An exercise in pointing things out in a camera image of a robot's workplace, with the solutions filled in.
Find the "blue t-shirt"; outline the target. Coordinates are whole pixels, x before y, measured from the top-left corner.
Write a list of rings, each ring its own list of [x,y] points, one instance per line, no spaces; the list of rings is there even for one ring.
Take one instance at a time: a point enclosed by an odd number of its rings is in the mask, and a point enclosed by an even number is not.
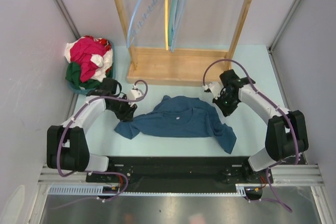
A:
[[[152,112],[136,116],[131,122],[119,122],[114,131],[127,139],[139,133],[156,137],[213,137],[231,154],[237,137],[222,123],[214,106],[185,96],[165,95]]]

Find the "light blue wire hanger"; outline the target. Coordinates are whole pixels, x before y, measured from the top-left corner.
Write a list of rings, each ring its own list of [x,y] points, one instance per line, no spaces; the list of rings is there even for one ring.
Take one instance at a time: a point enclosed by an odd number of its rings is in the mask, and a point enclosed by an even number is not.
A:
[[[170,52],[174,52],[177,42],[177,37],[179,34],[179,30],[182,24],[185,6],[187,0],[178,0],[177,10],[176,10],[176,19],[174,25],[174,36],[173,36],[173,43],[172,46],[169,48]]]

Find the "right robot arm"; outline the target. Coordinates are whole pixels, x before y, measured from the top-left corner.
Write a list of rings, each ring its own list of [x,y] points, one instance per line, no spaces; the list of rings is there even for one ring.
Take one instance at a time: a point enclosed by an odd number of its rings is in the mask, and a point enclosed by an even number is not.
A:
[[[298,158],[309,148],[304,114],[290,111],[275,104],[246,76],[240,78],[233,69],[223,72],[220,82],[211,82],[209,91],[213,103],[223,116],[230,116],[239,103],[249,106],[267,126],[265,146],[243,162],[242,176],[249,183],[261,177],[261,171],[270,168],[288,157]]]

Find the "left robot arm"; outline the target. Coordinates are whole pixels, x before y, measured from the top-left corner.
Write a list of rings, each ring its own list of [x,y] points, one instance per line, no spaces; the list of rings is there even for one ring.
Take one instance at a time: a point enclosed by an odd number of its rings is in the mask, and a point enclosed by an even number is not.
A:
[[[94,121],[105,111],[111,111],[121,122],[130,122],[137,109],[136,101],[143,96],[137,85],[128,94],[121,84],[105,78],[101,85],[90,90],[83,106],[62,125],[52,125],[47,131],[47,166],[59,172],[98,172],[105,182],[115,178],[116,169],[107,156],[91,154],[86,134]]]

